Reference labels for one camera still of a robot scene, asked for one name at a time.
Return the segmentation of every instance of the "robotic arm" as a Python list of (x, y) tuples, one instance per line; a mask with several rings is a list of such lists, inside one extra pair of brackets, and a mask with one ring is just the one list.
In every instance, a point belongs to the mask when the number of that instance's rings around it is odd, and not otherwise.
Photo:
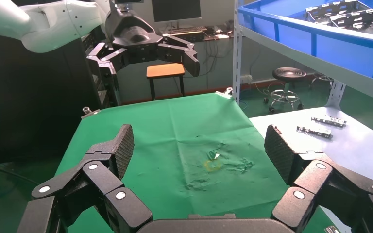
[(0, 0), (0, 35), (21, 40), (32, 52), (48, 52), (104, 24), (112, 48), (101, 43), (89, 56), (99, 68), (108, 67), (114, 74), (128, 64), (160, 59), (182, 63), (194, 77), (198, 76), (194, 44), (159, 36), (135, 12), (119, 8), (120, 4), (133, 2), (139, 0), (64, 0), (17, 7), (10, 0)]
[(48, 52), (88, 34), (106, 19), (105, 0), (64, 0), (17, 7), (0, 0), (0, 35), (22, 41), (32, 52)]

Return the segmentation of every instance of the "black stool seat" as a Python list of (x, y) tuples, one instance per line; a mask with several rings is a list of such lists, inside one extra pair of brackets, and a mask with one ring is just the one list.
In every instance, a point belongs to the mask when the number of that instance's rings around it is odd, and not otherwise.
[(286, 83), (293, 83), (303, 80), (306, 77), (306, 72), (293, 67), (281, 67), (272, 72), (272, 76)]

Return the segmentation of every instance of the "black cabinet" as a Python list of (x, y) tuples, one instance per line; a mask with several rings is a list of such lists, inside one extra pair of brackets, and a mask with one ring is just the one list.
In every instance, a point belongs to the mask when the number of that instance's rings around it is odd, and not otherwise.
[(0, 36), (0, 162), (62, 156), (83, 115), (108, 107), (81, 39), (47, 53)]

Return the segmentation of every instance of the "blue plastic crate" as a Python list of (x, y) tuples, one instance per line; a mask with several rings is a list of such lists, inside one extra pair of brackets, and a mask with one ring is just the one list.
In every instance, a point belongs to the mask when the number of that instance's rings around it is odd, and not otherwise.
[[(373, 35), (302, 20), (307, 7), (333, 0), (259, 0), (238, 9), (240, 24), (337, 66), (373, 78)], [(360, 0), (373, 8), (373, 0)]]

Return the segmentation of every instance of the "green cloth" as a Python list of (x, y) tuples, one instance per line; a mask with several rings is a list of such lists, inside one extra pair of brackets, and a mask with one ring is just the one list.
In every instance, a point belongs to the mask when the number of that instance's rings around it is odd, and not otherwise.
[[(288, 188), (259, 132), (233, 99), (216, 94), (105, 109), (82, 120), (57, 174), (77, 165), (92, 144), (112, 139), (122, 124), (131, 124), (135, 137), (123, 182), (155, 220), (224, 213), (269, 218)], [(323, 233), (330, 225), (318, 209), (304, 232)], [(69, 232), (111, 230), (90, 208)]]

